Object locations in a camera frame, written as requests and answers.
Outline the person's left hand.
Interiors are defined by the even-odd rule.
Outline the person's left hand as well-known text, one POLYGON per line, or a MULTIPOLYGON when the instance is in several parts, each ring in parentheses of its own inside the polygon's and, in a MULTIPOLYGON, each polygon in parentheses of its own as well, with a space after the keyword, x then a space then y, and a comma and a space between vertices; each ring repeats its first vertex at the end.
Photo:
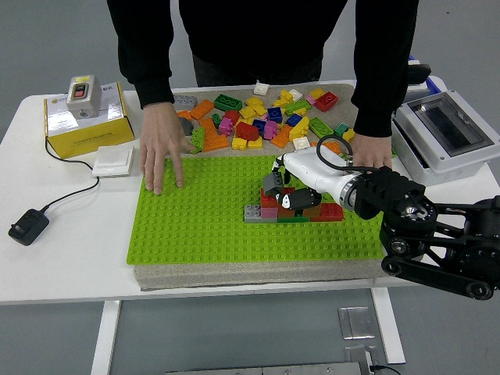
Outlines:
POLYGON ((355 134, 351 146, 354 166, 392 168, 391 139, 389 137, 368 137, 355 134))

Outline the person's right hand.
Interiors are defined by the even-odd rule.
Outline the person's right hand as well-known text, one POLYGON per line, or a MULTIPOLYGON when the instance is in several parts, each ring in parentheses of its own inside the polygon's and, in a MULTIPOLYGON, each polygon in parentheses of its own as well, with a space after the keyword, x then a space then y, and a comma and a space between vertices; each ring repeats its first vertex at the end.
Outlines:
POLYGON ((140 139, 140 167, 147 190, 160 195, 163 190, 165 160, 173 165, 176 186, 184 185, 181 153, 193 149, 187 140, 180 118, 170 102, 150 104, 143 109, 144 119, 140 139))

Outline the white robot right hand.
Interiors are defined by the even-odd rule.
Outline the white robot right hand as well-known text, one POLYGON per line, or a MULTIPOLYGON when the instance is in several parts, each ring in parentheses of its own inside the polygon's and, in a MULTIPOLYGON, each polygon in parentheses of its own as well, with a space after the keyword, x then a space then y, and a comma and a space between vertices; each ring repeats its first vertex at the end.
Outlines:
POLYGON ((328 193, 341 207, 353 210, 358 174, 325 146, 296 150, 277 157, 272 172, 263 178, 264 194, 274 197, 285 209, 303 210, 318 206, 322 194, 328 193), (284 191, 290 177, 305 187, 291 193, 284 191))

